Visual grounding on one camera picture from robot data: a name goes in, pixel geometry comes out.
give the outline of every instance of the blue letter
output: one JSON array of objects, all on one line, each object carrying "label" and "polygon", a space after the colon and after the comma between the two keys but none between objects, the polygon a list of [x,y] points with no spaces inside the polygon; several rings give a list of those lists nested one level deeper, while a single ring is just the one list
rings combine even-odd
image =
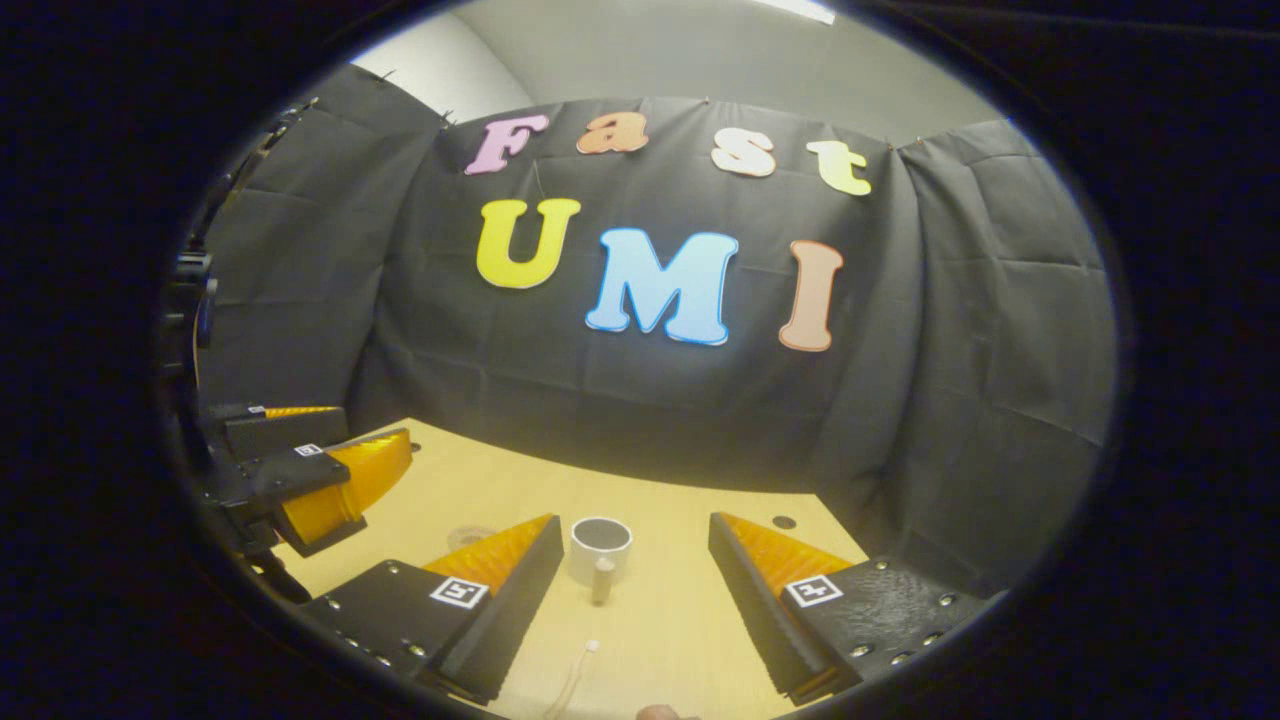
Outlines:
[{"label": "blue letter", "polygon": [[667,334],[681,342],[723,345],[728,328],[719,322],[724,268],[737,252],[737,241],[727,234],[700,232],[663,268],[649,236],[635,228],[614,228],[600,236],[609,250],[600,281],[600,301],[586,314],[586,324],[598,331],[620,333],[631,318],[622,311],[623,295],[631,292],[631,305],[641,332],[658,324],[676,293],[676,316],[667,320]]}]

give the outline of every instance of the foam letter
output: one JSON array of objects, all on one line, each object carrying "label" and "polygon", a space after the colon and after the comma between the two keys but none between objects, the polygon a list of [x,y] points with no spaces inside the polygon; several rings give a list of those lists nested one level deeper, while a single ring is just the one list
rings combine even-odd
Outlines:
[{"label": "foam letter", "polygon": [[724,269],[737,252],[737,241],[727,234],[700,232],[689,236],[671,263],[662,268],[649,236],[641,229],[614,228],[600,236],[609,259],[600,281],[600,300],[586,314],[586,324],[620,333],[631,318],[623,311],[623,296],[631,293],[640,331],[648,333],[680,295],[676,315],[667,320],[667,334],[681,342],[723,345],[728,328],[721,323]]},{"label": "foam letter", "polygon": [[494,120],[484,127],[484,142],[480,143],[480,152],[475,161],[463,170],[468,176],[481,173],[497,173],[507,167],[503,152],[515,156],[525,149],[529,142],[529,133],[547,129],[550,120],[547,115],[529,115],[527,118],[512,118],[509,120]]},{"label": "foam letter", "polygon": [[561,250],[564,249],[564,229],[568,219],[582,209],[577,200],[556,197],[538,204],[543,215],[543,232],[538,237],[538,251],[527,263],[511,260],[511,233],[516,229],[516,218],[529,209],[521,200],[494,200],[480,209],[484,215],[484,229],[480,231],[480,246],[476,249],[476,269],[480,275],[498,287],[526,288],[547,282],[559,265]]},{"label": "foam letter", "polygon": [[818,154],[818,174],[822,181],[840,192],[849,195],[867,195],[872,191],[872,183],[854,177],[854,165],[867,167],[867,158],[858,152],[850,152],[849,146],[838,140],[822,140],[804,146],[805,150]]},{"label": "foam letter", "polygon": [[800,264],[800,273],[796,275],[791,322],[778,331],[778,341],[792,350],[822,352],[831,347],[831,333],[827,332],[831,284],[845,259],[837,250],[812,240],[792,242],[791,254]]},{"label": "foam letter", "polygon": [[712,163],[716,167],[740,176],[763,178],[773,174],[778,163],[769,155],[773,141],[760,132],[742,128],[724,128],[716,133],[712,150]]},{"label": "foam letter", "polygon": [[594,155],[596,152],[631,152],[649,142],[644,133],[645,118],[640,113],[609,113],[586,123],[586,135],[577,138],[577,151]]}]

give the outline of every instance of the white cup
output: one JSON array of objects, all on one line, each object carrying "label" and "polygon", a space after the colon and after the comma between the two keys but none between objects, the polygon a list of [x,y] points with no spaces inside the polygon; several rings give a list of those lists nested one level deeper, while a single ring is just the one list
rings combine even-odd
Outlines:
[{"label": "white cup", "polygon": [[627,555],[631,552],[631,528],[612,518],[582,518],[568,532],[568,574],[591,585],[595,561],[607,557],[613,562],[613,582],[622,579]]}]

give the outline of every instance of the black cloth backdrop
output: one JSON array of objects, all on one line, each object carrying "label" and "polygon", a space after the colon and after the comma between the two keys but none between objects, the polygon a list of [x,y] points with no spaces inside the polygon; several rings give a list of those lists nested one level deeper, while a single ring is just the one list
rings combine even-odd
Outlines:
[{"label": "black cloth backdrop", "polygon": [[[1005,122],[891,150],[786,113],[666,97],[445,128],[355,67],[305,95],[320,104],[210,233],[212,401],[344,404],[356,430],[408,415],[611,473],[819,492],[864,547],[969,592],[1025,569],[1087,486],[1114,384],[1106,275],[1070,195]],[[618,110],[648,118],[649,145],[577,152],[586,123]],[[543,113],[550,127],[503,170],[462,173],[488,122]],[[768,135],[777,172],[716,168],[724,127]],[[815,140],[865,156],[872,193],[828,187],[805,150]],[[529,204],[512,238],[524,260],[548,197],[582,204],[556,273],[489,284],[481,206]],[[599,237],[618,227],[644,229],[663,263],[696,232],[739,241],[724,345],[677,342],[662,323],[585,324]],[[824,352],[777,338],[794,240],[845,258]]]}]

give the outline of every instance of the table surface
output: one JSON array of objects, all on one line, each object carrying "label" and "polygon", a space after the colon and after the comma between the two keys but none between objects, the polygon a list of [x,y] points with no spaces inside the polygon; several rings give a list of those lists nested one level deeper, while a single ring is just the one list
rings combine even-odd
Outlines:
[{"label": "table surface", "polygon": [[[703,720],[776,717],[795,710],[769,680],[716,561],[709,516],[724,511],[783,532],[850,562],[867,555],[810,493],[709,489],[598,473],[521,455],[406,419],[421,450],[404,477],[365,512],[369,527],[302,559],[278,556],[312,594],[384,560],[425,565],[449,552],[448,536],[479,525],[500,532],[545,512],[561,516],[564,561],[486,710],[541,719],[561,694],[588,641],[588,656],[561,720],[632,720],[646,705],[671,705]],[[568,577],[568,530],[588,516],[614,518],[635,541],[626,574],[603,606]]]}]

